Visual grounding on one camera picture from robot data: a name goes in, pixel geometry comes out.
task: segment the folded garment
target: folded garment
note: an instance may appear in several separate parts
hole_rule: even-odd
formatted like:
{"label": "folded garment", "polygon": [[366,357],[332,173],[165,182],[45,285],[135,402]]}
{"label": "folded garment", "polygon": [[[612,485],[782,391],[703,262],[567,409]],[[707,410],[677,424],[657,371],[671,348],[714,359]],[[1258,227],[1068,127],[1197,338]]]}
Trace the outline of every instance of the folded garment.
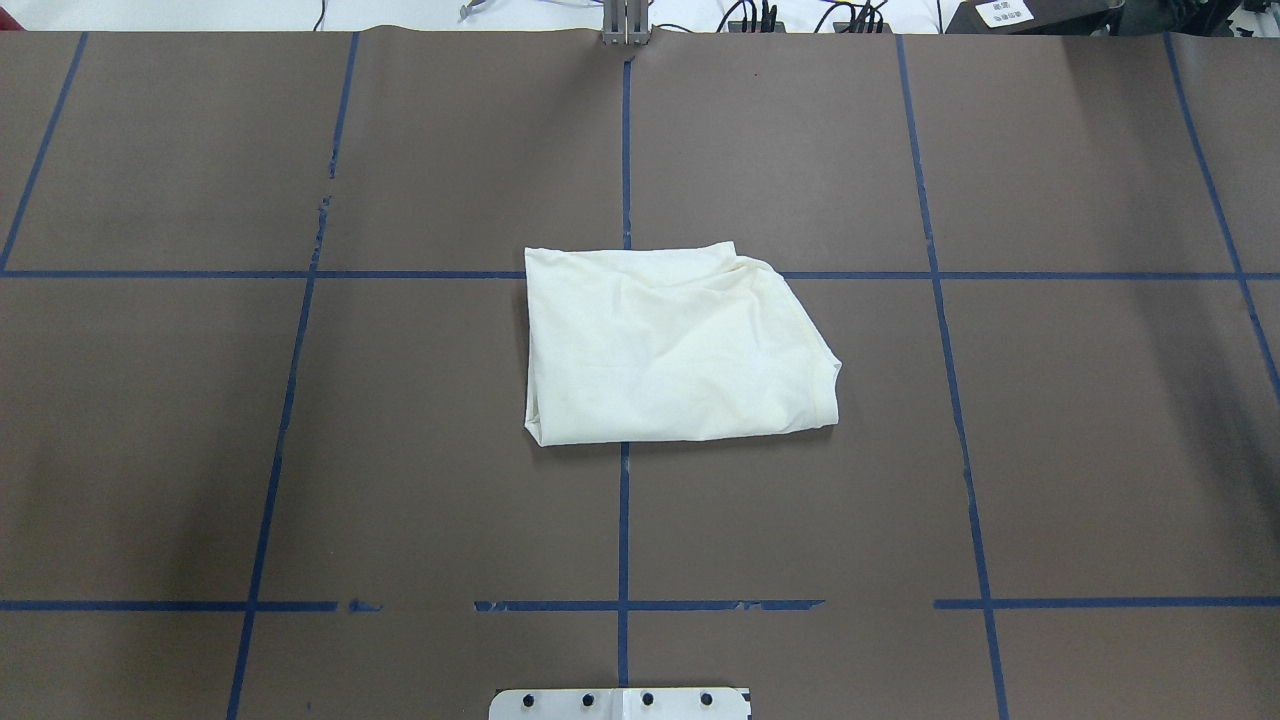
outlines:
{"label": "folded garment", "polygon": [[838,420],[840,360],[786,281],[732,242],[525,250],[540,446],[716,439]]}

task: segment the black device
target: black device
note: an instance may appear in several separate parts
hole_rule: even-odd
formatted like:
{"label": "black device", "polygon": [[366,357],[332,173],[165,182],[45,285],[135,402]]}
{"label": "black device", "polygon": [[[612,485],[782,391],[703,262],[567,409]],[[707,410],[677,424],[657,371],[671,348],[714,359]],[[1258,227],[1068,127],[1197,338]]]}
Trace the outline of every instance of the black device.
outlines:
{"label": "black device", "polygon": [[947,35],[1117,35],[1125,0],[1023,0],[1033,19],[987,27],[977,5],[960,3]]}
{"label": "black device", "polygon": [[[746,20],[746,22],[742,22],[742,20],[730,20],[728,22],[728,31],[730,32],[751,32],[751,20]],[[755,32],[786,32],[786,31],[787,31],[787,24],[783,23],[782,20],[778,20],[778,22],[771,24],[769,29],[756,29]]]}
{"label": "black device", "polygon": [[861,33],[861,35],[876,35],[876,33],[891,35],[893,32],[893,28],[888,27],[888,23],[886,23],[883,20],[877,22],[874,24],[872,24],[872,23],[863,23],[861,26],[855,24],[852,27],[852,29],[849,28],[850,24],[851,23],[835,22],[835,23],[831,23],[831,29],[833,29],[837,33],[855,33],[855,35],[856,33]]}
{"label": "black device", "polygon": [[1024,0],[1033,20],[987,27],[978,3],[961,3],[951,35],[1153,35],[1165,31],[1230,36],[1228,17],[1240,0]]}

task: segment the folded white shirt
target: folded white shirt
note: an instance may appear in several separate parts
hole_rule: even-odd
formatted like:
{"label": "folded white shirt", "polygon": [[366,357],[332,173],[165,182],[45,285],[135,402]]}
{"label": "folded white shirt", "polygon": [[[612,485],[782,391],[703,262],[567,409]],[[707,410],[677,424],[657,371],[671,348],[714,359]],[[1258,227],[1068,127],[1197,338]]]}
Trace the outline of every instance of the folded white shirt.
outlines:
{"label": "folded white shirt", "polygon": [[838,420],[832,355],[786,281],[732,242],[525,250],[540,446],[716,439]]}

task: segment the brown table surface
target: brown table surface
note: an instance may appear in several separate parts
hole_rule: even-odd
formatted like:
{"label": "brown table surface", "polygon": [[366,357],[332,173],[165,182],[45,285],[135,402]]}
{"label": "brown table surface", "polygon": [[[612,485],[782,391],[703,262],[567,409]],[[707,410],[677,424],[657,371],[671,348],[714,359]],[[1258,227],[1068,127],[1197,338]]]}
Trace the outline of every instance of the brown table surface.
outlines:
{"label": "brown table surface", "polygon": [[[1277,70],[0,35],[0,716],[1280,716]],[[536,447],[521,250],[724,240],[840,424]]]}

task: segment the sticker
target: sticker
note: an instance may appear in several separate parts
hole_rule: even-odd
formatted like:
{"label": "sticker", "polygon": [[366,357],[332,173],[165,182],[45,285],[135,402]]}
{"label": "sticker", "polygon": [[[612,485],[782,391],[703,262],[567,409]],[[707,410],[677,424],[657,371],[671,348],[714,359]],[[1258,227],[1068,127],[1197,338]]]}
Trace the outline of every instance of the sticker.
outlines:
{"label": "sticker", "polygon": [[996,3],[974,5],[974,9],[982,15],[982,22],[987,23],[987,27],[1012,26],[1036,19],[1023,0],[997,0]]}

